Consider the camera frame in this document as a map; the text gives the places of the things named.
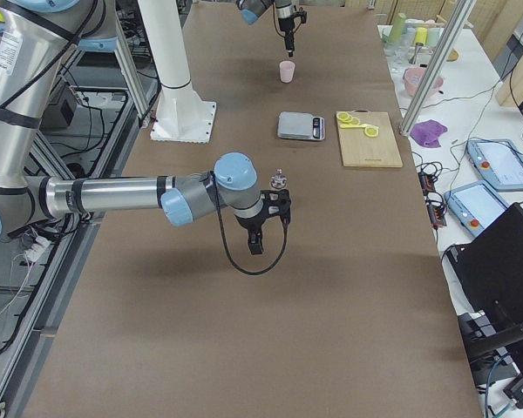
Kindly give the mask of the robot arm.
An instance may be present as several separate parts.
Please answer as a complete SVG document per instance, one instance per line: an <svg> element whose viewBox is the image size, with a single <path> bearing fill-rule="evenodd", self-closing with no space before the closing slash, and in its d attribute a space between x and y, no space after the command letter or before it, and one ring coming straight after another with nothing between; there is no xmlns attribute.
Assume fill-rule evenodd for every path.
<svg viewBox="0 0 523 418"><path fill-rule="evenodd" d="M267 10L272 9L275 32L283 39L288 56L294 56L295 19L300 18L302 24L306 21L301 8L289 0L239 0L235 4L248 25L256 23Z"/></svg>
<svg viewBox="0 0 523 418"><path fill-rule="evenodd" d="M250 252L262 252L268 193L239 152L220 157L210 172L186 177L27 177L26 159L62 57L74 47L115 51L119 22L112 1L3 1L0 13L0 237L68 213L159 207L181 226L228 206L248 231Z"/></svg>

